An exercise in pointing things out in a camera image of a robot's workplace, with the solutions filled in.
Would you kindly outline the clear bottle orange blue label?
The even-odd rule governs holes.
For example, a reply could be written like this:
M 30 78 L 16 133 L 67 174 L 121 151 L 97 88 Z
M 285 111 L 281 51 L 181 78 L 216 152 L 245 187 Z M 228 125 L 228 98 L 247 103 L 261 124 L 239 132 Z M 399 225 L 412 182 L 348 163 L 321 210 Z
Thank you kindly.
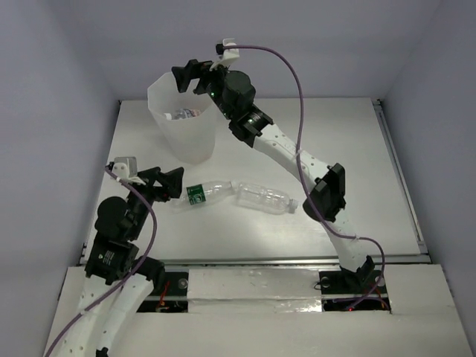
M 184 120 L 184 119 L 189 119 L 189 118 L 197 118 L 200 116 L 202 112 L 198 109 L 177 109 L 172 112 L 166 112 L 164 113 L 164 116 L 167 120 L 172 121 L 172 120 Z

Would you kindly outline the clear bottle green label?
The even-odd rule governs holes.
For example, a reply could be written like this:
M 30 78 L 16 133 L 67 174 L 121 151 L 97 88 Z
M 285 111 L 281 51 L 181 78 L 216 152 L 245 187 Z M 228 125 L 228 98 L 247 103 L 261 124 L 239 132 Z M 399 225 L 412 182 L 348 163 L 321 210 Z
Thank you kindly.
M 172 201 L 172 212 L 183 213 L 189 210 L 214 205 L 235 194 L 232 181 L 207 181 L 185 187 L 178 199 Z

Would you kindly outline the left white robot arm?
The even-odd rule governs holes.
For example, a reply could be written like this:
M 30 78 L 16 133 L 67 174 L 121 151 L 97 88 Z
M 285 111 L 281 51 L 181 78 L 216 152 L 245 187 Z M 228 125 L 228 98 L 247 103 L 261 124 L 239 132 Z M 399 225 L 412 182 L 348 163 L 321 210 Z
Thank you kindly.
M 180 197 L 184 168 L 139 171 L 133 158 L 116 158 L 104 170 L 129 193 L 99 204 L 75 315 L 51 342 L 46 356 L 113 356 L 145 298 L 167 287 L 164 263 L 149 256 L 155 237 L 143 254 L 134 241 L 147 219 L 152 220 L 152 235 L 158 233 L 152 206 Z

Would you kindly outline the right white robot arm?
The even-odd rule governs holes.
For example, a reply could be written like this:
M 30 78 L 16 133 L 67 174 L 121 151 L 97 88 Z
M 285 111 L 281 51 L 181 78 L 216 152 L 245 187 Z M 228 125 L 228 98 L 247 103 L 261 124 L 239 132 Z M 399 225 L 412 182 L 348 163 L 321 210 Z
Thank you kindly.
M 348 290 L 362 292 L 375 264 L 359 242 L 345 211 L 344 167 L 330 166 L 298 149 L 271 117 L 255 105 L 256 89 L 247 74 L 196 59 L 184 67 L 174 66 L 172 74 L 181 93 L 197 80 L 194 94 L 210 97 L 239 141 L 267 155 L 303 184 L 309 194 L 303 209 L 308 217 L 324 226 L 338 255 L 339 280 Z

